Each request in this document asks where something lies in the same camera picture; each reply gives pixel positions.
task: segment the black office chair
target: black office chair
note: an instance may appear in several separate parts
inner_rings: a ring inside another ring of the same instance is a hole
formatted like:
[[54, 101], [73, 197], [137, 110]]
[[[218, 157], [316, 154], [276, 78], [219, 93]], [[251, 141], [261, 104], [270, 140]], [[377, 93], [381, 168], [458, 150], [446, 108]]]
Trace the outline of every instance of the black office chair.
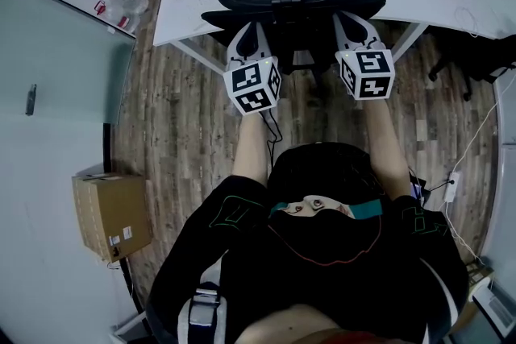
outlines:
[[499, 40], [486, 39], [481, 36], [473, 38], [469, 33], [453, 31], [450, 29], [434, 29], [438, 49], [443, 55], [432, 68], [428, 77], [431, 81], [437, 79], [437, 74], [449, 63], [455, 62], [462, 71], [466, 83], [464, 100], [469, 101], [472, 96], [471, 78], [475, 81], [487, 81], [493, 83], [497, 76], [493, 76], [495, 70], [506, 68], [513, 69], [516, 62], [516, 35]]
[[[332, 15], [337, 10], [345, 10], [362, 19], [370, 19], [385, 4], [385, 0], [219, 1], [230, 10], [202, 14], [208, 23], [224, 29], [211, 34], [216, 40], [228, 46], [242, 27], [250, 22], [259, 22], [272, 54], [279, 60], [279, 69], [287, 75], [294, 70], [310, 69], [316, 79], [335, 62], [338, 48]], [[354, 21], [345, 29], [354, 31], [353, 25]], [[362, 35], [360, 30], [355, 33], [359, 39]], [[310, 51], [313, 64], [292, 65], [294, 52], [301, 50]]]

